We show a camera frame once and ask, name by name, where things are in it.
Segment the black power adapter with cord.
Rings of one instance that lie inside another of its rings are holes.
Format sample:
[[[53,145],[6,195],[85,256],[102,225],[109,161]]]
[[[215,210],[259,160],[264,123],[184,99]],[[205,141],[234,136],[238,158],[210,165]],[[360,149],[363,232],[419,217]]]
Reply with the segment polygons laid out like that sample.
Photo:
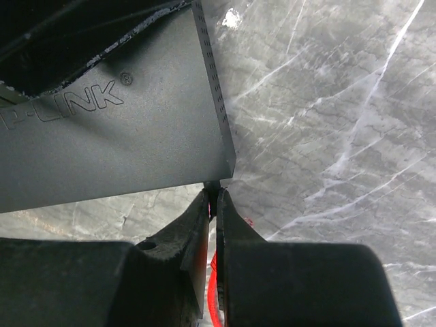
[[[209,220],[217,216],[217,200],[221,189],[220,181],[209,181],[204,183],[204,190],[208,194]]]

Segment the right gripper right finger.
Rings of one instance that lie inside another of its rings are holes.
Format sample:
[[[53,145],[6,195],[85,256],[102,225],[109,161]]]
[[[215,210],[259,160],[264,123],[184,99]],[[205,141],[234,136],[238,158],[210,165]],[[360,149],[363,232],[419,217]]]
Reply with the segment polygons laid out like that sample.
[[[217,291],[226,326],[400,326],[367,246],[262,238],[228,191],[217,198]]]

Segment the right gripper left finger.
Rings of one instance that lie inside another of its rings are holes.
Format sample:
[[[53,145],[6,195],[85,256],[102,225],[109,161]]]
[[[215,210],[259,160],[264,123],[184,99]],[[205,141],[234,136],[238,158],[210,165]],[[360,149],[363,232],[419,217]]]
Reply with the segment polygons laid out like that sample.
[[[1,239],[2,326],[195,326],[208,194],[138,244]]]

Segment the black network switch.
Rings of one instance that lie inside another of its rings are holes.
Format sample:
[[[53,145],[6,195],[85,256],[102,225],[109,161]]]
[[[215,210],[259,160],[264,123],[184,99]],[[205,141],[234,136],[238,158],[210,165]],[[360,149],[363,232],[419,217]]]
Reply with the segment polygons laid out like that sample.
[[[1,89],[4,213],[219,181],[235,163],[200,1],[162,16],[60,91]]]

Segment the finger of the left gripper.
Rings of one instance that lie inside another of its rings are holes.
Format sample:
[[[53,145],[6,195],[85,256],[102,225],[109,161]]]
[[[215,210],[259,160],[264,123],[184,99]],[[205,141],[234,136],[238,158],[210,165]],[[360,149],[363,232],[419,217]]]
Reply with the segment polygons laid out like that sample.
[[[108,53],[190,1],[2,1],[1,89],[38,97],[73,83]]]

